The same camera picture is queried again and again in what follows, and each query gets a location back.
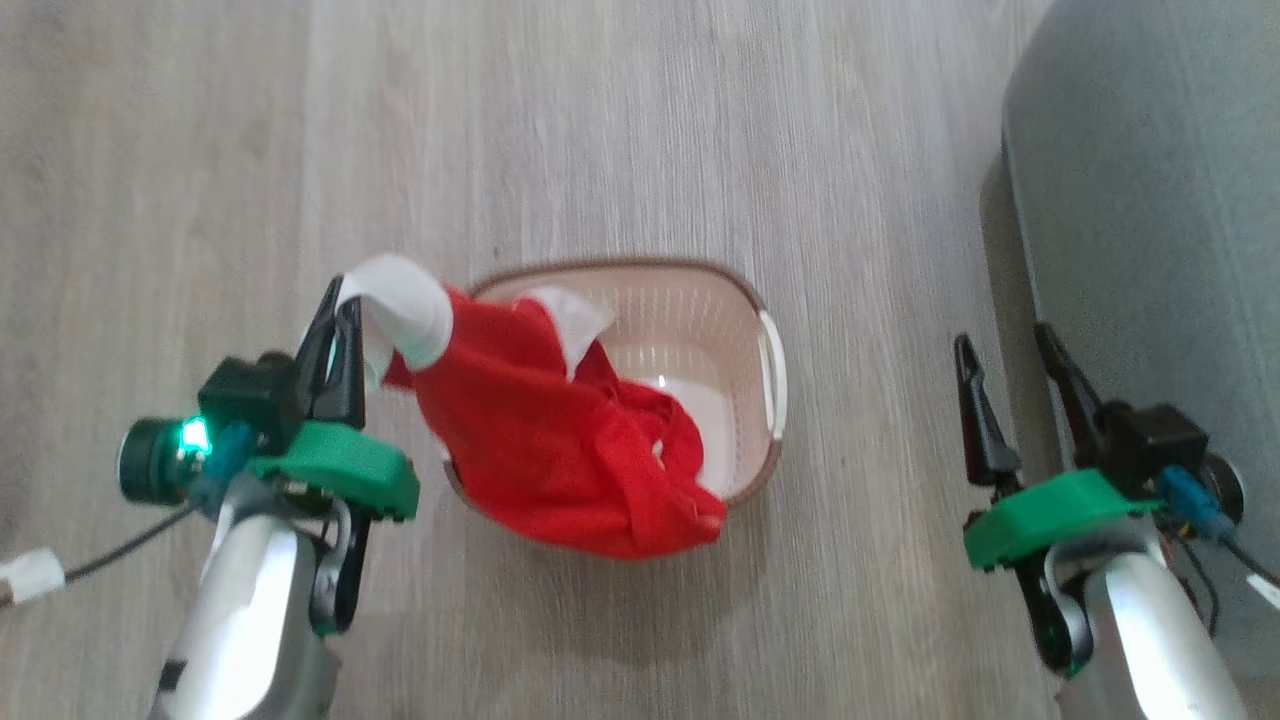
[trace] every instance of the blue connector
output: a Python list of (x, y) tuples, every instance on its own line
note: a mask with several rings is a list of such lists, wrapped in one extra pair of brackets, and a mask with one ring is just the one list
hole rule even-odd
[(1196, 529), (1196, 534), (1210, 541), (1222, 542), (1235, 534), (1235, 524), (1222, 514), (1204, 486), (1190, 473), (1170, 465), (1156, 477), (1156, 493), (1169, 503), (1169, 509)]

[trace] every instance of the basket rim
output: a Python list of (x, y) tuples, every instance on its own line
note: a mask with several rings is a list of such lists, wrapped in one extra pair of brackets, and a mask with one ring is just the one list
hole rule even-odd
[[(526, 265), (522, 268), (513, 268), (509, 270), (499, 270), (492, 275), (488, 275), (476, 283), (474, 283), (468, 290), (467, 295), (470, 297), (479, 297), (480, 295), (493, 290), (494, 287), (511, 282), (524, 279), (531, 275), (540, 275), (547, 273), (561, 273), (570, 270), (607, 270), (618, 268), (640, 268), (640, 269), (684, 269), (684, 270), (700, 270), (704, 273), (710, 273), (727, 279), (730, 283), (736, 286), (742, 291), (742, 296), (746, 297), (748, 302), (751, 304), (751, 309), (756, 314), (765, 311), (764, 301), (760, 300), (760, 293), (751, 287), (751, 283), (746, 282), (741, 274), (739, 274), (732, 268), (714, 263), (712, 260), (701, 260), (696, 258), (657, 258), (657, 256), (623, 256), (623, 258), (580, 258), (573, 260), (556, 260), (549, 263), (538, 263), (532, 265)], [(777, 468), (778, 457), (782, 455), (782, 441), (777, 438), (769, 439), (769, 448), (764, 454), (764, 460), (760, 462), (760, 469), (751, 478), (751, 482), (739, 492), (722, 497), (721, 500), (730, 509), (741, 505), (754, 497), (764, 487), (764, 483), (773, 475), (773, 470)], [(479, 511), (471, 498), (467, 497), (465, 488), (462, 487), (462, 479), (458, 477), (457, 466), (452, 460), (444, 461), (444, 471), (449, 479), (449, 484), (453, 491), (458, 495), (462, 501), (470, 507)]]

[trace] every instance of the camera lens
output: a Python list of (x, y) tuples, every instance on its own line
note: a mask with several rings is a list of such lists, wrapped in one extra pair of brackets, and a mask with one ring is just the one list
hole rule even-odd
[(195, 457), (179, 452), (183, 420), (143, 418), (124, 436), (116, 475), (129, 502), (182, 505), (195, 479)]

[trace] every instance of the green light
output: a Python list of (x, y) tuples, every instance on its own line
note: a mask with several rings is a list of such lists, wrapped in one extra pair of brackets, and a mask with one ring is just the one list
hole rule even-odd
[(204, 418), (192, 418), (182, 424), (182, 448), (187, 452), (209, 455), (214, 445), (209, 442), (209, 425)]

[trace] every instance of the black cable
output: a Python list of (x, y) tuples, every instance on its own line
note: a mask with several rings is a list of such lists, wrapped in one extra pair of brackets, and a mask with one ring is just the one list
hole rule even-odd
[(1274, 587), (1280, 588), (1280, 578), (1276, 578), (1275, 573), (1263, 568), (1262, 564), (1254, 560), (1252, 555), (1244, 552), (1244, 548), (1235, 543), (1235, 538), (1226, 538), (1222, 541), (1222, 544), (1231, 551), (1231, 555), (1234, 555), (1236, 560), (1252, 570), (1254, 575), (1258, 575)]
[(1204, 565), (1199, 561), (1199, 555), (1192, 550), (1192, 543), (1187, 542), (1184, 538), (1174, 536), (1178, 544), (1183, 546), (1183, 552), (1187, 553), (1187, 560), (1190, 561), (1192, 569), (1199, 575), (1201, 582), (1204, 583), (1204, 588), (1208, 591), (1208, 637), (1217, 634), (1217, 615), (1221, 605), (1219, 603), (1217, 588), (1213, 587), (1213, 580), (1208, 578), (1208, 573), (1204, 570)]
[(102, 568), (106, 568), (111, 562), (115, 562), (116, 560), (119, 560), (119, 559), (124, 557), (125, 555), (133, 552), (134, 550), (142, 547), (147, 542), (155, 539), (156, 536), (159, 536), (160, 533), (163, 533), (163, 532), (168, 530), (169, 528), (177, 525), (178, 523), (180, 523), (183, 519), (186, 519), (188, 515), (191, 515), (196, 510), (198, 510), (198, 506), (196, 506), (196, 505), (188, 505), (188, 506), (183, 507), (182, 510), (174, 512), (169, 518), (164, 519), (160, 524), (157, 524), (157, 525), (155, 525), (155, 527), (152, 527), (152, 528), (150, 528), (147, 530), (143, 530), (143, 532), (133, 536), (132, 538), (129, 538), (128, 541), (125, 541), (120, 547), (113, 550), (111, 552), (108, 552), (106, 555), (104, 555), (101, 557), (97, 557), (95, 560), (90, 560), (84, 565), (81, 565), (79, 568), (77, 568), (77, 569), (67, 573), (67, 583), (65, 584), (69, 585), (69, 584), (74, 583), (76, 580), (79, 580), (82, 578), (87, 577), (87, 575), (91, 575), (91, 574), (101, 570)]

